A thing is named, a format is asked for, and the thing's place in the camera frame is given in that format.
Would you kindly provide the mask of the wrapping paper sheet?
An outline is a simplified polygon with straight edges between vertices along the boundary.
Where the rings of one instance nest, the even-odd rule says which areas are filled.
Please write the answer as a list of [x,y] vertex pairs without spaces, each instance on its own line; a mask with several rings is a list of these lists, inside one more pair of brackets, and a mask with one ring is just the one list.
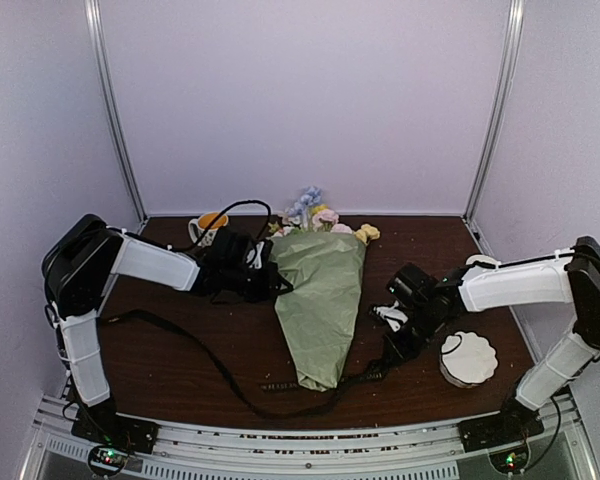
[[352,234],[273,239],[272,259],[293,286],[274,308],[302,388],[324,392],[340,382],[356,329],[365,253]]

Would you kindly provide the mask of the pink rose flower stem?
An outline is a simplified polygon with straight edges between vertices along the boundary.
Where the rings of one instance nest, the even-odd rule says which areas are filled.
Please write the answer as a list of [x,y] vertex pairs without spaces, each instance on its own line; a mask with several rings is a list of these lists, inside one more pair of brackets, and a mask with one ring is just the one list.
[[326,205],[311,210],[310,226],[313,231],[352,234],[353,229],[340,222],[340,216]]

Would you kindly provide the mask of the blue flower stem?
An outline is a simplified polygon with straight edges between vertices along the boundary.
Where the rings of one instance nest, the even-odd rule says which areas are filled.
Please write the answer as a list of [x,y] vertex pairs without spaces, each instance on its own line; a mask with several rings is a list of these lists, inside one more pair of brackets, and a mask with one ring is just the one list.
[[313,231],[310,226],[311,210],[322,204],[322,189],[316,186],[306,187],[293,204],[284,210],[281,224],[298,225],[302,232]]

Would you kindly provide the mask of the pale yellow flower stem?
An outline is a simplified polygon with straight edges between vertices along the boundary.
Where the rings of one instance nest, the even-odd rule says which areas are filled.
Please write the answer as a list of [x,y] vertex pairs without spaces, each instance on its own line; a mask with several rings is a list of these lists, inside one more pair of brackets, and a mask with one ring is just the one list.
[[369,245],[372,241],[378,240],[381,236],[380,230],[373,225],[363,224],[354,232],[357,240],[364,245]]

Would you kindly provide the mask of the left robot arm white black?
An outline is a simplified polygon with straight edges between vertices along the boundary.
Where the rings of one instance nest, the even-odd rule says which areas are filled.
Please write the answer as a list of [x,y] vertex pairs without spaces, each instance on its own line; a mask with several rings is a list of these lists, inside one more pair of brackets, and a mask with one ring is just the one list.
[[120,282],[152,284],[199,297],[231,293],[258,303],[293,291],[272,258],[263,231],[251,236],[221,221],[232,203],[212,215],[187,246],[176,247],[83,216],[50,249],[41,264],[44,312],[61,362],[77,397],[90,408],[86,429],[103,444],[117,442],[124,424],[106,406],[113,398],[103,364],[98,326]]

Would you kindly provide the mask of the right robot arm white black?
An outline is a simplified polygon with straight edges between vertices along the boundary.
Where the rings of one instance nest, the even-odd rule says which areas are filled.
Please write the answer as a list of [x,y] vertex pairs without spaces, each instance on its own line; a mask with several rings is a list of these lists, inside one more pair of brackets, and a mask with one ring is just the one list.
[[571,247],[502,262],[472,255],[437,279],[408,263],[388,282],[394,301],[375,306],[386,323],[389,360],[416,358],[453,320],[500,308],[561,319],[554,345],[515,384],[494,419],[499,440],[515,440],[538,410],[600,359],[600,244],[582,236]]

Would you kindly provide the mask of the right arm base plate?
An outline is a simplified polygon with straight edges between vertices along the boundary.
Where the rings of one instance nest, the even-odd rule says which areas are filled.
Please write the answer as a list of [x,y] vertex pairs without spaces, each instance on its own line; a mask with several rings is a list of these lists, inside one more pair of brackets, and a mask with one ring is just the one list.
[[503,413],[464,420],[457,427],[465,452],[522,443],[544,432],[543,423],[536,418],[521,419]]

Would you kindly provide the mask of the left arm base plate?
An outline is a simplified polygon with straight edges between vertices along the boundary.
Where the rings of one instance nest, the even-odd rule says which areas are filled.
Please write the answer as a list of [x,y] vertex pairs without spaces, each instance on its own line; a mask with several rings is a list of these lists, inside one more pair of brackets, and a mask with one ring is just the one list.
[[115,447],[132,453],[151,454],[157,440],[159,425],[119,415],[98,416],[80,410],[71,427],[75,437]]

